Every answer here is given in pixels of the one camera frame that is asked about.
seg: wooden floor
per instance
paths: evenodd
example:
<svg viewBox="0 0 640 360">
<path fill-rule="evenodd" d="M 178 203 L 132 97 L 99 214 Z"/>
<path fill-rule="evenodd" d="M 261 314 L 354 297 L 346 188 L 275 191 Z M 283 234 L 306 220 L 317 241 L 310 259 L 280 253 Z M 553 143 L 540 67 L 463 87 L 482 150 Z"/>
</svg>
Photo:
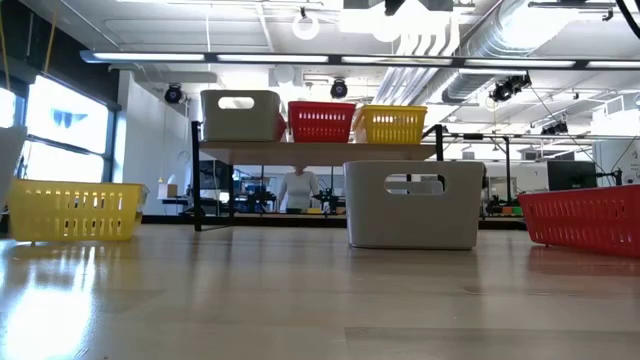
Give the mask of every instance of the wooden floor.
<svg viewBox="0 0 640 360">
<path fill-rule="evenodd" d="M 640 261 L 480 232 L 472 252 L 344 229 L 145 226 L 0 241 L 1 359 L 640 358 Z"/>
</svg>

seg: window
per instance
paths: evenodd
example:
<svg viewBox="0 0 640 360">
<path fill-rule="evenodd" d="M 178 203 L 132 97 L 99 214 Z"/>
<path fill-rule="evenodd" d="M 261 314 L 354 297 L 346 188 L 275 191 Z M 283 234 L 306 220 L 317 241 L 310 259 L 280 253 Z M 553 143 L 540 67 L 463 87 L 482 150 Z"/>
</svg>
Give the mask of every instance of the window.
<svg viewBox="0 0 640 360">
<path fill-rule="evenodd" d="M 29 87 L 24 124 L 24 178 L 52 181 L 109 181 L 113 163 L 109 109 L 57 82 L 38 76 Z"/>
<path fill-rule="evenodd" d="M 29 134 L 102 154 L 107 145 L 109 110 L 54 81 L 38 76 L 29 88 Z"/>
<path fill-rule="evenodd" d="M 16 113 L 16 96 L 0 88 L 0 127 L 13 126 Z"/>
</svg>

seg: shelf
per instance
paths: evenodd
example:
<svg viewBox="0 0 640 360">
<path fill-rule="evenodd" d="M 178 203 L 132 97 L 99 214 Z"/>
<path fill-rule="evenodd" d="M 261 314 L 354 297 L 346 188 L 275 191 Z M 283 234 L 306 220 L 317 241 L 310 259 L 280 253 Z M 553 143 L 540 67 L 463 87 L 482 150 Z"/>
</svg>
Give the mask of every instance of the shelf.
<svg viewBox="0 0 640 360">
<path fill-rule="evenodd" d="M 200 151 L 230 165 L 342 166 L 357 160 L 425 160 L 433 145 L 218 142 L 200 143 Z"/>
</svg>

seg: yellow basket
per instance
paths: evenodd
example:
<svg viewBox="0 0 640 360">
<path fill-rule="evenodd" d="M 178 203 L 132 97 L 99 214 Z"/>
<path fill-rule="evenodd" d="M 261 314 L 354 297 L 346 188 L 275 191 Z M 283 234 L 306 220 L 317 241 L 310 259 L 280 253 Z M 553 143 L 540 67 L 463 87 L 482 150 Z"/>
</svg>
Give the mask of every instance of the yellow basket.
<svg viewBox="0 0 640 360">
<path fill-rule="evenodd" d="M 356 115 L 357 143 L 419 144 L 422 140 L 424 106 L 365 105 Z"/>
<path fill-rule="evenodd" d="M 18 241 L 128 240 L 149 190 L 139 184 L 14 180 L 11 232 Z"/>
</svg>

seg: person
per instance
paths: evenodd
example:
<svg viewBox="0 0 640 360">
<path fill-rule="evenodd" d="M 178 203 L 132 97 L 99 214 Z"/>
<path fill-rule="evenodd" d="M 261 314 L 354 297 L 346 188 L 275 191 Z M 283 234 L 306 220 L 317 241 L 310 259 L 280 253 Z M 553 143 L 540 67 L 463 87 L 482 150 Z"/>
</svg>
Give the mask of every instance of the person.
<svg viewBox="0 0 640 360">
<path fill-rule="evenodd" d="M 287 199 L 287 214 L 301 214 L 307 212 L 311 195 L 318 195 L 318 179 L 311 171 L 304 171 L 305 166 L 295 166 L 295 171 L 288 173 L 282 180 L 278 193 L 278 204 L 282 204 L 284 195 Z"/>
</svg>

